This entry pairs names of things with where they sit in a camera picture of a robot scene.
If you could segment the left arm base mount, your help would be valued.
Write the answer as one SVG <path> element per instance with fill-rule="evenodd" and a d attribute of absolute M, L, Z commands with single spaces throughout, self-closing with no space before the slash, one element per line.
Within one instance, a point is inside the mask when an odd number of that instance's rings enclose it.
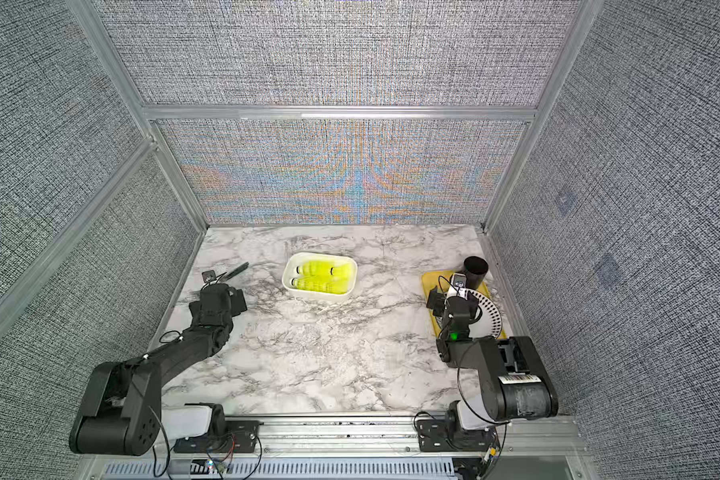
<path fill-rule="evenodd" d="M 258 445 L 261 423 L 256 420 L 226 421 L 221 427 L 212 425 L 208 433 L 199 437 L 178 439 L 173 450 L 177 453 L 253 453 Z"/>

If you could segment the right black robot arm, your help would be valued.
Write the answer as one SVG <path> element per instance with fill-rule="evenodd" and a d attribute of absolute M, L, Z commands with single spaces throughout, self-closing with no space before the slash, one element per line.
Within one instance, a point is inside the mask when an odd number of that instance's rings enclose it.
<path fill-rule="evenodd" d="M 458 387 L 444 419 L 424 420 L 421 435 L 432 447 L 466 450 L 486 446 L 499 426 L 516 419 L 554 417 L 559 400 L 551 378 L 528 336 L 475 338 L 471 328 L 487 317 L 477 294 L 462 289 L 452 294 L 432 288 L 426 306 L 437 324 L 435 345 L 440 360 L 461 374 L 477 373 L 479 394 L 468 399 Z"/>

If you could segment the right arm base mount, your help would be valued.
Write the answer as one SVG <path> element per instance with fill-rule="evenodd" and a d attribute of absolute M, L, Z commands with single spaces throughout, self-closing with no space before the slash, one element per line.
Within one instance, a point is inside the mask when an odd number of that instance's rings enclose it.
<path fill-rule="evenodd" d="M 421 452 L 483 452 L 496 451 L 500 438 L 493 429 L 464 430 L 457 421 L 417 417 L 414 429 Z"/>

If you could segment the yellow shuttlecock one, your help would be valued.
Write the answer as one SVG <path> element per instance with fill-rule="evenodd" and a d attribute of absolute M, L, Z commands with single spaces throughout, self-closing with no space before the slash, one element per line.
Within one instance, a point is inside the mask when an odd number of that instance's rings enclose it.
<path fill-rule="evenodd" d="M 353 271 L 351 263 L 331 260 L 309 260 L 296 267 L 302 277 L 348 278 Z"/>

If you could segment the yellow shuttlecock two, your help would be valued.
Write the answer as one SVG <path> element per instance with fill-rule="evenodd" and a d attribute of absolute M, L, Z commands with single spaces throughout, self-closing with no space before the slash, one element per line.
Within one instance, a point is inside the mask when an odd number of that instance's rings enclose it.
<path fill-rule="evenodd" d="M 307 292 L 343 295 L 349 290 L 349 281 L 330 277 L 298 277 L 292 278 L 290 285 L 297 290 Z"/>

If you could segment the white plastic storage box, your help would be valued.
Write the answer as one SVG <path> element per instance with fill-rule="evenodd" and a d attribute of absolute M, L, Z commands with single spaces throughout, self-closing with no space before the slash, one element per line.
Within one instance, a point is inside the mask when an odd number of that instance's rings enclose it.
<path fill-rule="evenodd" d="M 298 252 L 287 261 L 281 283 L 302 299 L 342 302 L 356 285 L 358 265 L 347 256 Z"/>

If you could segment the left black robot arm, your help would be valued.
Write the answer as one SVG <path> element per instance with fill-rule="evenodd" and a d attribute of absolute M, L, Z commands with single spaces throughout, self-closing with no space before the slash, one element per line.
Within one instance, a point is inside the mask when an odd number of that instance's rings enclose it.
<path fill-rule="evenodd" d="M 247 311 L 240 289 L 215 283 L 189 304 L 190 326 L 179 338 L 123 362 L 104 362 L 89 376 L 69 434 L 75 454 L 140 456 L 162 432 L 165 384 L 228 342 L 234 318 Z"/>

